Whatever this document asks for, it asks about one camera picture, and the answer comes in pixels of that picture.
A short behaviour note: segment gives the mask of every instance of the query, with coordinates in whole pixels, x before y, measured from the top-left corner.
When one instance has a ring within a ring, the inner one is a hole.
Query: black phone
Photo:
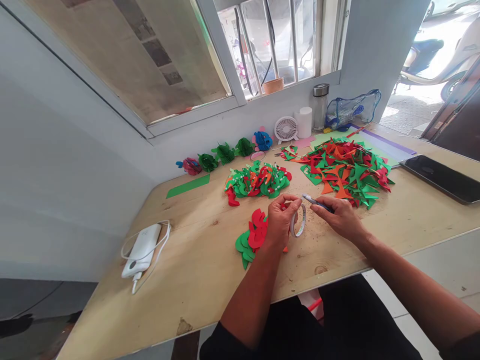
[[[400,165],[461,204],[480,201],[480,182],[425,155],[403,160]]]

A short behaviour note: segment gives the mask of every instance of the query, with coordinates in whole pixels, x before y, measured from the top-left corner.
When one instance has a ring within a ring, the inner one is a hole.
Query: window
[[[151,139],[339,69],[347,0],[1,3]]]
[[[340,68],[346,1],[216,0],[215,4],[246,99],[261,96],[263,84],[276,77],[287,86]],[[317,19],[322,19],[322,29],[317,28]],[[323,32],[328,38],[321,43],[317,39]],[[320,52],[326,55],[322,60]]]
[[[25,1],[146,125],[232,95],[190,0]]]

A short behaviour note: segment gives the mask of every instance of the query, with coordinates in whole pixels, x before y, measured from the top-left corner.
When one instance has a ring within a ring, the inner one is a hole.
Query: hand
[[[285,204],[286,210],[282,210],[282,204]],[[268,230],[266,232],[268,241],[265,244],[279,244],[282,249],[287,246],[290,237],[290,222],[301,204],[302,199],[290,194],[282,194],[272,201],[268,206]]]
[[[371,236],[348,200],[331,196],[320,196],[315,200],[333,209],[334,213],[331,213],[321,206],[310,206],[310,209],[325,220],[340,236],[354,244],[358,240],[367,239]]]

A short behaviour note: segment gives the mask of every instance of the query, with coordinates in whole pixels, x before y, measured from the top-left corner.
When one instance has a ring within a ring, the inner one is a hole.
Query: stainless steel bottle
[[[327,95],[329,94],[330,84],[323,83],[313,87],[313,121],[311,131],[320,133],[325,126],[325,116],[327,115]]]

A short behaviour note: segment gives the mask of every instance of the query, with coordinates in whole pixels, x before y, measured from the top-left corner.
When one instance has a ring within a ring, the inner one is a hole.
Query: white fan
[[[278,139],[278,145],[282,143],[282,141],[290,141],[290,140],[298,140],[297,134],[298,130],[298,123],[291,116],[284,116],[279,118],[274,127],[275,136]]]

